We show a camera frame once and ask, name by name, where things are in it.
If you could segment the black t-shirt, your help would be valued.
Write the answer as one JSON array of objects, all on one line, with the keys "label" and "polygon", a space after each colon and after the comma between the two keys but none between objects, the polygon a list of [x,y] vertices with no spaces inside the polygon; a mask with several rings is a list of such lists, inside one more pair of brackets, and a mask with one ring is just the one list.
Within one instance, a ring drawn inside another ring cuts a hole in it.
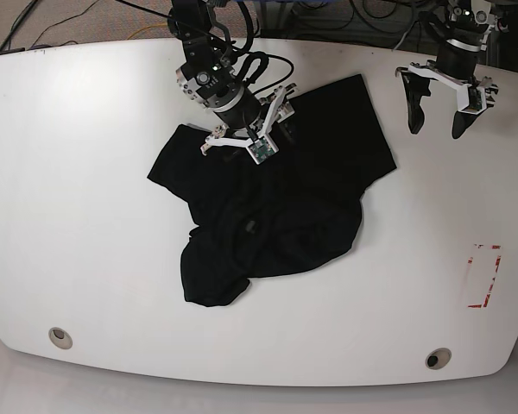
[{"label": "black t-shirt", "polygon": [[199,149],[180,125],[148,178],[188,205],[194,228],[180,257],[187,302],[226,306],[253,278],[303,273],[346,254],[361,199],[396,164],[361,75],[293,98],[297,142],[273,127],[279,151],[257,165],[233,147]]}]

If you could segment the red tape rectangle marking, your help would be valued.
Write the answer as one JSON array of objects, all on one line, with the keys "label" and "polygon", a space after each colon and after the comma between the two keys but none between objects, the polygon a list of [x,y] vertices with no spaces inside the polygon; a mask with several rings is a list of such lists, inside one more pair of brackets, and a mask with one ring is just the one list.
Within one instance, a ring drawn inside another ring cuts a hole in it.
[{"label": "red tape rectangle marking", "polygon": [[467,263],[463,300],[467,309],[488,306],[502,259],[502,246],[475,244]]}]

